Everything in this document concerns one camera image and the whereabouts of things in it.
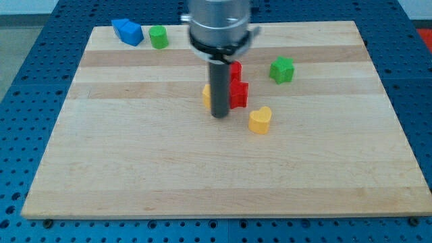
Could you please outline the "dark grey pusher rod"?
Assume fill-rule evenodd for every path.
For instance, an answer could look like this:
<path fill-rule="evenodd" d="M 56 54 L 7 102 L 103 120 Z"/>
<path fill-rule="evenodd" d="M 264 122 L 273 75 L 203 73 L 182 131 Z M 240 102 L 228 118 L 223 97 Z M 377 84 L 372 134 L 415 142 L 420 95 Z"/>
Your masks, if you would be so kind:
<path fill-rule="evenodd" d="M 209 63 L 211 115 L 224 118 L 230 110 L 230 66 Z"/>

